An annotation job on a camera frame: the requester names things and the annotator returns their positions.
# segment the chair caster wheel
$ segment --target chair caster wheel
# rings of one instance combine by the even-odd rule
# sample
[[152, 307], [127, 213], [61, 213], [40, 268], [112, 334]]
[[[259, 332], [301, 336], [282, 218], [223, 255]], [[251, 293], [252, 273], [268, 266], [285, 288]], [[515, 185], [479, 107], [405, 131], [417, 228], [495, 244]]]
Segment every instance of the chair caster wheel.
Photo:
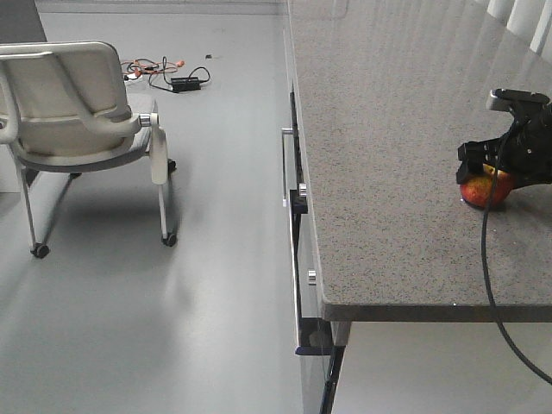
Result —
[[176, 241], [177, 241], [176, 234], [169, 233], [169, 234], [166, 235], [166, 239], [161, 239], [161, 241], [163, 242], [163, 244], [165, 246], [168, 246], [169, 248], [171, 248], [172, 246], [174, 246], [176, 244]]
[[169, 174], [174, 173], [174, 170], [176, 170], [176, 161], [175, 160], [169, 160], [167, 162], [167, 168], [168, 168]]
[[50, 253], [50, 248], [46, 244], [36, 243], [31, 254], [38, 259], [44, 259]]

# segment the apple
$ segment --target apple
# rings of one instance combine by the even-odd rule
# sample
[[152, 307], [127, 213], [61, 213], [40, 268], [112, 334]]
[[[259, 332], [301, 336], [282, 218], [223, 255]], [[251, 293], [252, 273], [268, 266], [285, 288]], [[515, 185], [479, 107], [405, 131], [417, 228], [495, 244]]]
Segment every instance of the apple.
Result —
[[[460, 184], [460, 193], [464, 201], [476, 207], [485, 208], [491, 195], [493, 176], [494, 167], [483, 164], [483, 175], [472, 177], [466, 183]], [[513, 175], [499, 170], [497, 188], [492, 198], [491, 207], [496, 207], [502, 203], [508, 197], [510, 191], [514, 189], [515, 184], [516, 179]]]

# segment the chair backrest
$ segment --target chair backrest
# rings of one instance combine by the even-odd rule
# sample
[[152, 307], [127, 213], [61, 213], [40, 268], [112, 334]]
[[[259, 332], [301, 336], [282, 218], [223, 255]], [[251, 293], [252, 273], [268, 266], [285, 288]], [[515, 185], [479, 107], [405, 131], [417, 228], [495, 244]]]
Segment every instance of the chair backrest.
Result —
[[132, 113], [118, 55], [107, 43], [2, 45], [0, 75], [0, 122], [13, 121], [15, 144], [26, 152], [94, 154], [121, 146], [139, 128], [127, 128]]

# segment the countertop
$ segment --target countertop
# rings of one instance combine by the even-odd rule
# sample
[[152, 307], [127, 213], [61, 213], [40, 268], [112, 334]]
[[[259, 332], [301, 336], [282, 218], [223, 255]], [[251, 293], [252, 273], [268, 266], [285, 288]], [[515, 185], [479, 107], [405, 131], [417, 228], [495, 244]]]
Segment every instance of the countertop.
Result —
[[[290, 0], [290, 14], [323, 317], [490, 321], [456, 149], [509, 128], [491, 89], [550, 96], [552, 66], [469, 0]], [[550, 185], [491, 214], [506, 321], [552, 321], [550, 235]]]

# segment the white chair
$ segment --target white chair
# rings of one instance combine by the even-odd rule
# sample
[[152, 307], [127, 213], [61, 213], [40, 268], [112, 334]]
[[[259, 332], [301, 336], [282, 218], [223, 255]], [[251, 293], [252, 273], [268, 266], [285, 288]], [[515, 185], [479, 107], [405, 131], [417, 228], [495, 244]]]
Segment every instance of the white chair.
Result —
[[162, 241], [166, 229], [163, 185], [176, 164], [167, 158], [165, 132], [149, 95], [126, 93], [116, 50], [100, 41], [0, 46], [0, 144], [16, 163], [31, 253], [36, 241], [25, 168], [81, 173], [122, 166], [148, 155], [158, 186]]

